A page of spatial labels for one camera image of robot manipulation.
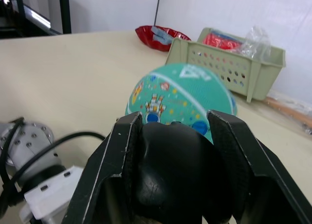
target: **light green basket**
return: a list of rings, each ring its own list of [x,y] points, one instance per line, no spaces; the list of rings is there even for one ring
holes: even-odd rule
[[[211,28],[205,28],[198,42],[176,37],[166,64],[183,62],[206,67],[215,72],[229,90],[247,96],[247,102],[252,98],[265,99],[279,72],[285,67],[285,50],[272,46],[268,62],[256,61],[202,44],[210,31]],[[244,40],[241,37],[230,36],[240,41]]]

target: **red plastic bag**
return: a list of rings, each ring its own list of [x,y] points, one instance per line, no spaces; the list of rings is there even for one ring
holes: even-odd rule
[[[223,50],[234,50],[242,44],[231,37],[218,33],[209,33],[203,40],[203,43]]]
[[[156,27],[164,30],[166,33],[168,33],[172,37],[179,37],[179,38],[184,39],[184,40],[191,40],[185,34],[178,32],[176,30],[173,30],[171,28],[163,28],[160,26],[156,26]],[[152,32],[151,28],[152,28],[152,26],[149,26],[149,25],[138,27],[136,29],[136,34],[137,34],[138,38],[140,38],[140,40],[145,45],[147,45],[148,47],[150,47],[152,49],[165,51],[165,52],[169,51],[171,44],[163,45],[159,41],[153,40],[154,33]]]

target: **wooden stick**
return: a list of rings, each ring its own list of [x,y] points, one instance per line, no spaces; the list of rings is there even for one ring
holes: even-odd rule
[[[296,110],[293,110],[285,105],[283,105],[282,103],[280,103],[279,101],[271,98],[271,97],[267,97],[264,102],[266,102],[269,106],[271,106],[272,108],[286,114],[289,115],[290,117],[302,122],[303,124],[307,125],[307,127],[312,128],[312,118],[302,114]]]

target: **plastic basket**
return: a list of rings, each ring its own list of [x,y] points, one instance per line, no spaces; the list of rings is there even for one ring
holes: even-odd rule
[[[206,67],[215,72],[229,90],[247,96],[247,102],[252,98],[265,99],[279,72],[285,67],[285,50],[272,46],[268,62],[255,61],[202,44],[210,31],[210,28],[205,28],[198,42],[175,38],[166,64],[183,62]]]

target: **beige table surface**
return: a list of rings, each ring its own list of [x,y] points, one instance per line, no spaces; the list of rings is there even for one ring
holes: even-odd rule
[[[107,135],[123,116],[140,78],[164,64],[134,32],[103,32],[0,40],[0,121],[18,116],[47,124],[56,138],[81,130]],[[312,137],[258,102],[237,98],[238,116],[278,155],[312,203]],[[83,166],[99,141],[59,147],[66,166]],[[0,224],[17,223],[9,210]]]

